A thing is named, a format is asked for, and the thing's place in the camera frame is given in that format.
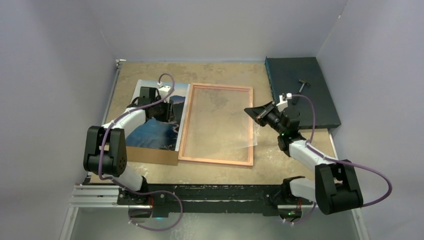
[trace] beige surface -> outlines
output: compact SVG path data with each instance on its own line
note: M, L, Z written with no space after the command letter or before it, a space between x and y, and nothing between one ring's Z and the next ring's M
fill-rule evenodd
M253 87L254 106L272 100L267 72L263 63L167 63L126 62L122 66L110 104L107 120L121 114L131 101L139 79L156 80L167 72L180 83L227 84ZM311 131L301 131L309 138ZM222 166L205 163L180 162L178 166L129 162L128 166L146 176L149 183L191 184L281 184L283 179L314 174L297 160L287 157L277 146L277 133L269 126L258 129L257 146L254 147L254 166ZM334 156L326 129L315 132L315 147ZM99 182L93 175L91 182Z

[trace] wooden picture frame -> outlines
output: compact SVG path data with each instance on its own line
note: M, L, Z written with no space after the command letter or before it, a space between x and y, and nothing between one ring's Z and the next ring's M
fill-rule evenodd
M248 107L253 107L253 88L246 86L231 86L231 85L220 85L220 84L206 84L206 83L191 83L190 90L187 100L187 109L185 112L184 125L181 135L181 143L179 146L178 160L189 161L189 162L198 162L198 163L210 163L210 164L223 164L223 165L235 165L235 166L246 166L252 167L254 164L254 155L253 155L253 119L248 117L248 146L247 148L247 161L236 161L236 160L225 160L225 159L210 159L210 158L201 158L201 157L188 157L185 156L186 143L187 143L187 134L189 131L190 125L190 116L192 114L193 98L194 91L196 89L213 89L213 90L229 90L237 92L247 92L248 93Z

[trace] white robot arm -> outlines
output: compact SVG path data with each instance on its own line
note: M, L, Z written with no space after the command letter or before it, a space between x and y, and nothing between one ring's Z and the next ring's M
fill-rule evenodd
M244 111L260 126L269 125L278 132L278 146L315 172L315 181L304 177L286 178L283 181L282 198L299 197L317 203L324 214L337 213L363 205L362 193L352 166L340 164L313 147L299 133L300 113L288 106L291 94L280 95L280 102L270 102Z
M128 114L124 117L122 117L120 120L114 122L111 121L109 123L106 123L102 125L100 128L96 126L92 126L89 128L87 132L87 144L90 143L89 139L94 139L95 136L100 136L102 134L102 131L104 129L107 129L112 123L111 131L110 131L110 140L109 142L115 142L116 144L109 144L110 151L109 154L116 155L115 159L125 159L125 164L123 164L123 160L121 163L114 162L113 164L122 164L118 167L121 171L117 172L107 172L104 171L104 177L106 178L112 178L112 180L120 183L123 186L126 186L128 189L131 189L133 191L139 191L142 188L144 178L137 174L134 170L132 170L130 167L126 167L127 165L127 156L126 151L118 151L118 149L112 149L116 148L116 146L119 146L121 143L119 141L122 141L122 138L125 140L136 128L138 128L140 125L144 124L148 119L150 118L157 118L162 119L162 121L169 121L170 117L172 117L172 106L173 103L170 100L170 97L167 97L163 100L161 103L162 105L154 105L151 108L159 108L155 109L154 114L160 114L153 115L149 114L150 108L146 109L139 109L137 111L132 111L136 108L139 108L143 105L151 104L157 99L163 99L166 96L169 95L169 92L171 91L170 86L164 86L163 83L158 83L158 88L154 87L145 87L142 86L140 88L140 94L138 97L134 98L131 105L129 105L125 111ZM89 163L93 162L93 159L96 159L96 149L93 148L85 148L85 158L84 158L84 168L86 171L91 171L94 173L97 173L98 171L98 165L91 165ZM114 157L108 157L105 156L105 159L103 159L103 162L107 162L108 159L113 159Z

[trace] black mounting base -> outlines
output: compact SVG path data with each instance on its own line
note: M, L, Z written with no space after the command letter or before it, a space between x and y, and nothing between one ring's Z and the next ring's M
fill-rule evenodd
M280 216L287 209L278 205L293 205L298 198L283 197L282 185L228 185L228 184L149 184L149 191L165 190L175 193L182 201L184 213L262 214ZM148 205L149 196L138 197L119 190L118 205ZM171 195L153 194L153 218L166 218L179 213L180 205ZM302 199L303 204L310 204Z

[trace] cardboard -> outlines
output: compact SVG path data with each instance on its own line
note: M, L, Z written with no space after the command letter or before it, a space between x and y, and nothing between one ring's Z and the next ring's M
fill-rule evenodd
M128 162L178 165L178 152L173 150L127 146L126 157Z

